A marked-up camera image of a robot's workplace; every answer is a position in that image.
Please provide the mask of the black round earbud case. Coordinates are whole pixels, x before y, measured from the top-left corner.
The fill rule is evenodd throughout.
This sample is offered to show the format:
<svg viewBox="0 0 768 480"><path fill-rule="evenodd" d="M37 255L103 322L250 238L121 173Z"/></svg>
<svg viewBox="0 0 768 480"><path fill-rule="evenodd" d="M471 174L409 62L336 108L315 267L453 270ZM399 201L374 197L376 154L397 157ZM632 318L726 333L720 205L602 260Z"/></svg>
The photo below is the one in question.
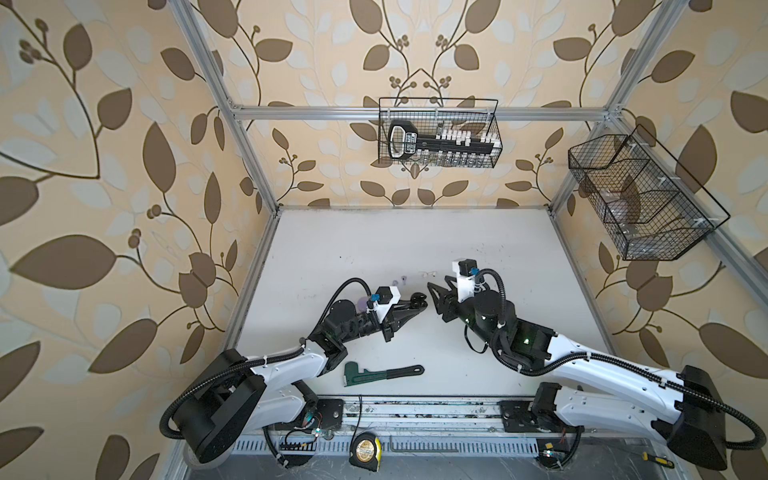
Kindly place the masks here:
<svg viewBox="0 0 768 480"><path fill-rule="evenodd" d="M424 293L415 292L410 297L410 307L415 309L425 309L428 307L427 297Z"/></svg>

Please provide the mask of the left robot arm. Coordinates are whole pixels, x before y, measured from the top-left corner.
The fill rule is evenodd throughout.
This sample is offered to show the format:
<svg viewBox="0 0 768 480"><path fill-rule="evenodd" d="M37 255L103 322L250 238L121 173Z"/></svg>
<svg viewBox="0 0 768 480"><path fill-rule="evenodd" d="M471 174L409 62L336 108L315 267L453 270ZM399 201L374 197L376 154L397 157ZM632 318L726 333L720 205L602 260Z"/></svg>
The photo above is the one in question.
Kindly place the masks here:
<svg viewBox="0 0 768 480"><path fill-rule="evenodd" d="M310 333L293 350L246 357L231 348L212 363L162 413L159 431L183 441L193 464L225 458L246 431L287 424L328 430L337 422L323 413L308 386L338 367L347 344L371 335L391 341L428 307L425 294L402 299L395 286L372 290L353 277L334 292Z"/></svg>

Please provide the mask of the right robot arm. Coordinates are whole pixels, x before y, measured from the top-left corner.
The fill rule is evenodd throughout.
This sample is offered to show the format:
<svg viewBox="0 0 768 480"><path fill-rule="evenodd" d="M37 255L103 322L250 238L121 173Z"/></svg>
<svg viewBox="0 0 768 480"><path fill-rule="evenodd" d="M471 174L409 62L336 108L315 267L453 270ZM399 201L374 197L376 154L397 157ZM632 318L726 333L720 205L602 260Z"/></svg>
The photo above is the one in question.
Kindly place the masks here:
<svg viewBox="0 0 768 480"><path fill-rule="evenodd" d="M458 262L443 285L428 283L427 289L442 320L461 321L502 366L529 378L552 376L530 404L548 428L635 433L715 471L727 469L729 451L756 451L767 443L754 420L722 401L706 371L637 364L523 320L493 269Z"/></svg>

